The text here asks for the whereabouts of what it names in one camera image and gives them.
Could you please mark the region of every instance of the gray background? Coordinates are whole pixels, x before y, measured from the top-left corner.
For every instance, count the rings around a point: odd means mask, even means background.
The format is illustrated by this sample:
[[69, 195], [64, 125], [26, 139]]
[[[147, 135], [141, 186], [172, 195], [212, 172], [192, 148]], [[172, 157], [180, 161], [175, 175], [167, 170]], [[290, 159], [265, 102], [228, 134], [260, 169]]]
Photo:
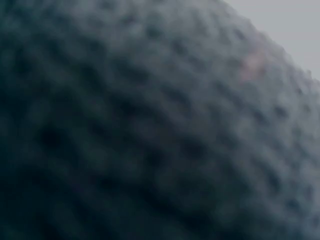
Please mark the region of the gray background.
[[225, 0], [320, 80], [319, 0]]

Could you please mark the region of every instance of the pinkish spot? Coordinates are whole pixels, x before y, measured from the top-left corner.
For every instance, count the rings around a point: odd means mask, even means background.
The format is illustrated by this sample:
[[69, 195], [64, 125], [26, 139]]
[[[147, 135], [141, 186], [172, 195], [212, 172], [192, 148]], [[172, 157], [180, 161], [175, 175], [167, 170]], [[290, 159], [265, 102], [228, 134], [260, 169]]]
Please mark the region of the pinkish spot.
[[265, 61], [265, 53], [262, 49], [246, 56], [239, 71], [241, 81], [247, 82], [258, 78], [264, 71]]

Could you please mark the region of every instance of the dimpled surface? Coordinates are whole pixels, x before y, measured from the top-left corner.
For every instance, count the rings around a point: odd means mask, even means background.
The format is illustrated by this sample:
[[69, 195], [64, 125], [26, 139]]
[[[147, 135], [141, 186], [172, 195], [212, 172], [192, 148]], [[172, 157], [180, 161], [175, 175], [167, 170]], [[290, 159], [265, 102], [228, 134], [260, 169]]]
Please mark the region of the dimpled surface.
[[319, 89], [220, 0], [2, 0], [1, 239], [319, 239]]

